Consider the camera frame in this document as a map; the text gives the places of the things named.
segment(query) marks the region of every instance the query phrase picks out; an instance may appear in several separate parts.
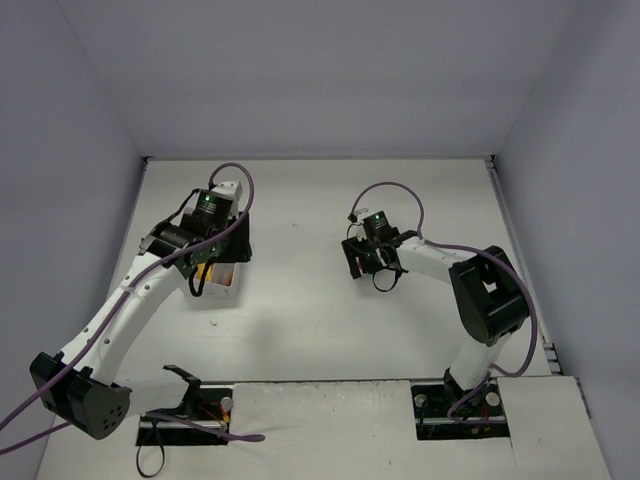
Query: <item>screw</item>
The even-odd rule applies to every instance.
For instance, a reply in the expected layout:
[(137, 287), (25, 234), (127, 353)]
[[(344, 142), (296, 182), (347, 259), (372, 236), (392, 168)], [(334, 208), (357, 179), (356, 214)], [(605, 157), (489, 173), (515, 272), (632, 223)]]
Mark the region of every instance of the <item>screw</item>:
[(424, 393), (419, 393), (413, 397), (413, 403), (416, 407), (422, 408), (423, 405), (427, 404), (427, 396)]
[(487, 393), (484, 399), (490, 407), (497, 407), (498, 405), (500, 405), (500, 395), (498, 395), (496, 392)]
[(220, 405), (222, 405), (222, 408), (227, 412), (230, 412), (233, 408), (233, 399), (231, 397), (223, 397), (222, 400), (220, 400)]

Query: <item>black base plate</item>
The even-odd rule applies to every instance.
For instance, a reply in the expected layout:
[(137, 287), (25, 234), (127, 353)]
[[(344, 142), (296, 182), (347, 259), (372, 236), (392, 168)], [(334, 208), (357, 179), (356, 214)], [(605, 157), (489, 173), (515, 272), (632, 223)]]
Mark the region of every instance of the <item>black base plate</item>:
[[(219, 420), (222, 420), (223, 413), (220, 408), (220, 400), (224, 397), (233, 398), (233, 389), (228, 387), (211, 387), (203, 385), (200, 388), (199, 394), (204, 400), (203, 408), (195, 411), (188, 419), (192, 422), (214, 420), (211, 416), (211, 414), (213, 414)], [(153, 428), (144, 426), (149, 425), (151, 420), (152, 419), (148, 417), (140, 418), (140, 427), (138, 428), (136, 446), (158, 446), (159, 442), (162, 442), (164, 446), (178, 447), (191, 447), (195, 445), (226, 445), (228, 443), (226, 440), (222, 440), (216, 435), (211, 435), (186, 426), (184, 428), (163, 428), (163, 424), (167, 425), (168, 422), (162, 420), (158, 421), (158, 435), (154, 435)]]
[[(498, 386), (490, 384), (485, 391), (499, 394)], [(419, 408), (416, 406), (415, 397), (426, 395), (427, 403)], [(509, 437), (509, 427), (507, 424), (489, 425), (461, 425), (453, 423), (447, 418), (447, 412), (451, 407), (451, 402), (445, 395), (444, 385), (413, 385), (411, 387), (411, 398), (413, 404), (413, 415), (416, 423), (416, 437), (418, 440), (469, 440), (481, 438)], [(483, 407), (489, 418), (504, 418), (502, 404), (497, 407), (489, 406), (484, 399), (477, 405), (460, 408), (457, 415), (461, 418), (480, 419), (483, 414)]]

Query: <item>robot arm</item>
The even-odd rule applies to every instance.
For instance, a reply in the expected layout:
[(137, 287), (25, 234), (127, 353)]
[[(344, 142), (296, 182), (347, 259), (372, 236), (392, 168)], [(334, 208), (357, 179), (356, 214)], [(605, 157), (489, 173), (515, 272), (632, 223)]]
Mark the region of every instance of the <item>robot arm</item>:
[[(196, 193), (193, 212), (184, 213), (179, 225), (172, 224)], [(93, 347), (42, 396), (47, 409), (93, 438), (101, 439), (127, 416), (158, 408), (188, 409), (197, 402), (200, 381), (178, 367), (165, 366), (154, 378), (145, 379), (126, 378), (118, 375), (118, 371), (158, 307), (185, 281), (193, 282), (198, 265), (250, 260), (249, 218), (245, 215), (241, 220), (239, 216), (241, 195), (242, 187), (235, 182), (221, 183), (210, 190), (194, 190), (178, 212), (156, 225), (142, 240), (140, 252), (124, 279), (87, 326), (54, 357), (40, 353), (35, 358), (30, 372), (40, 388), (79, 356), (97, 335)], [(232, 233), (220, 241), (206, 242), (235, 222), (241, 223)], [(175, 255), (189, 247), (191, 253)], [(171, 257), (175, 258), (136, 283), (153, 265)], [(110, 315), (113, 317), (104, 328)]]
[[(522, 292), (486, 258), (431, 247), (415, 231), (391, 227), (384, 212), (358, 220), (358, 235), (342, 242), (353, 278), (387, 269), (395, 271), (396, 279), (419, 272), (452, 286), (469, 338), (444, 380), (452, 397), (460, 398), (485, 378), (502, 346), (529, 316)], [(511, 266), (502, 249), (485, 251)]]

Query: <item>white table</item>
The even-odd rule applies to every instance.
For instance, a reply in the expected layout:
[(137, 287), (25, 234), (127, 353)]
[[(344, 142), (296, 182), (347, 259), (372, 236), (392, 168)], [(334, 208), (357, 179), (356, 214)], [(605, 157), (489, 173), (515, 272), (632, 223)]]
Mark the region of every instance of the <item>white table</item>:
[[(218, 163), (150, 162), (114, 282), (140, 238), (191, 189), (206, 186)], [(326, 383), (237, 386), (232, 430), (261, 431), (268, 440), (169, 448), (162, 478), (381, 479), (430, 471), (452, 479), (548, 478), (549, 472), (554, 478), (607, 478), (573, 379), (550, 377), (542, 348), (527, 372), (542, 378), (501, 384), (513, 448), (509, 439), (418, 442), (408, 382), (375, 381), (441, 378), (466, 333), (447, 285), (412, 274), (380, 294), (370, 280), (350, 278), (340, 241), (351, 204), (371, 183), (405, 182), (425, 204), (425, 236), (500, 245), (515, 262), (482, 160), (243, 163), (254, 176), (256, 201), (254, 257), (243, 271), (240, 298), (193, 299), (176, 292), (138, 337), (121, 371), (145, 375), (173, 363), (206, 381)], [(230, 169), (220, 179), (238, 180), (241, 173)], [(384, 209), (401, 231), (415, 228), (417, 207), (400, 189), (382, 187), (361, 205)], [(528, 340), (527, 323), (498, 363), (515, 370)], [(331, 382), (344, 380), (369, 382)], [(137, 478), (136, 426), (129, 419), (102, 442), (61, 431), (49, 441), (39, 479), (75, 480), (89, 472), (94, 479)], [(578, 438), (567, 428), (586, 433)], [(595, 476), (585, 476), (584, 468)]]

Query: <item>white wall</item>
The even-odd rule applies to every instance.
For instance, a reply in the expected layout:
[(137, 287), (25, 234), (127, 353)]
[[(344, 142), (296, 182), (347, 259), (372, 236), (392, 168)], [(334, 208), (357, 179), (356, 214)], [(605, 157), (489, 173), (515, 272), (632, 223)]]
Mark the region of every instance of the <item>white wall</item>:
[[(0, 417), (34, 390), (29, 364), (56, 352), (103, 299), (141, 162), (55, 2), (0, 2)], [(40, 403), (6, 446), (51, 425)], [(31, 479), (44, 441), (0, 458)]]
[(477, 158), (577, 0), (60, 4), (145, 155)]
[(584, 1), (498, 159), (566, 373), (615, 479), (640, 460), (640, 2)]

